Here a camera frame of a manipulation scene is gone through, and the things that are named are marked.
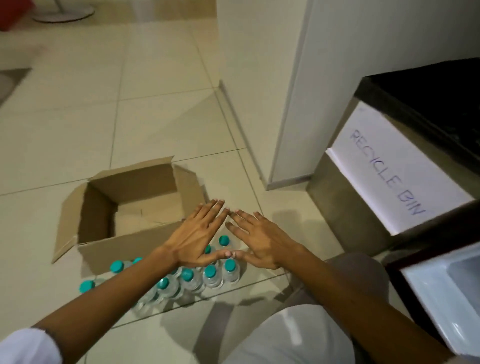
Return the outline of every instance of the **hand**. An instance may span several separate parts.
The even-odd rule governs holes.
[[[206,205],[200,204],[160,249],[170,252],[179,267],[205,267],[219,259],[230,258],[230,250],[205,254],[205,248],[230,211],[225,208],[218,215],[224,203],[212,200]]]
[[[226,227],[242,240],[252,253],[236,250],[235,257],[259,268],[278,269],[285,264],[289,255],[302,245],[292,240],[277,224],[255,212],[254,216],[237,210],[230,217],[240,228],[231,222]]]

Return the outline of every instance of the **open cardboard box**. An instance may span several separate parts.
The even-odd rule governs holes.
[[[173,157],[100,172],[63,202],[52,263],[75,245],[93,274],[147,256],[205,202],[195,173]]]

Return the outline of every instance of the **left hand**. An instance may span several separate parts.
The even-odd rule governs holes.
[[[232,256],[230,250],[219,250],[205,254],[205,248],[215,236],[228,216],[230,210],[220,209],[225,201],[212,200],[208,204],[200,204],[183,224],[161,246],[168,250],[179,267],[205,267],[219,259]]]

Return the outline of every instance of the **finger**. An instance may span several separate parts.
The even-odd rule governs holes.
[[[224,208],[222,213],[220,215],[218,215],[217,218],[215,220],[213,220],[213,222],[208,227],[214,235],[218,231],[218,229],[221,228],[221,226],[224,223],[225,219],[227,218],[229,212],[230,212],[230,210],[228,208]]]
[[[255,254],[244,252],[243,250],[235,250],[233,253],[236,259],[243,260],[257,268],[277,269],[274,264],[261,260]]]
[[[204,217],[204,220],[206,220],[209,224],[215,220],[215,217],[218,215],[220,210],[223,207],[223,204],[225,203],[224,200],[219,200],[215,206],[212,207],[212,209],[208,212],[208,214]]]
[[[249,223],[251,223],[252,225],[255,225],[258,223],[258,220],[250,215],[250,214],[247,214],[245,211],[242,211],[242,210],[237,210],[235,211],[237,213],[238,216],[240,216],[241,218],[247,220]]]
[[[216,201],[217,200],[213,199],[208,204],[204,205],[202,207],[202,209],[198,212],[198,214],[195,218],[196,219],[203,219],[206,216],[206,214],[208,214],[208,212],[212,209],[212,207],[216,204]]]
[[[206,267],[209,264],[213,264],[217,260],[232,258],[232,255],[233,254],[230,250],[217,250],[216,252],[210,254],[203,254],[200,258],[198,258],[197,264],[199,267]]]
[[[256,217],[256,219],[257,219],[258,221],[268,220],[266,217],[264,217],[264,216],[263,216],[260,212],[258,212],[258,211],[255,211],[255,212],[253,213],[253,215]]]
[[[231,222],[227,222],[225,226],[228,230],[232,232],[233,235],[235,235],[237,238],[239,238],[245,244],[248,245],[247,240],[250,237],[248,233],[246,233],[244,230],[240,229],[239,227],[233,225]]]
[[[238,226],[240,226],[242,229],[250,232],[253,228],[253,225],[249,223],[247,220],[241,218],[235,213],[231,213],[230,217],[232,218],[233,221],[237,223]]]
[[[192,219],[194,218],[195,216],[197,216],[197,214],[200,212],[200,210],[202,209],[204,205],[203,204],[200,204],[198,205],[195,210],[190,214],[190,216],[188,216],[189,219]]]

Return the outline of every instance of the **right hand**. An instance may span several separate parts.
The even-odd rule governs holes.
[[[230,213],[237,223],[225,226],[233,235],[242,240],[253,253],[235,251],[235,257],[259,268],[278,269],[283,267],[288,257],[302,245],[291,239],[277,224],[263,217],[259,212],[254,216],[242,210]]]

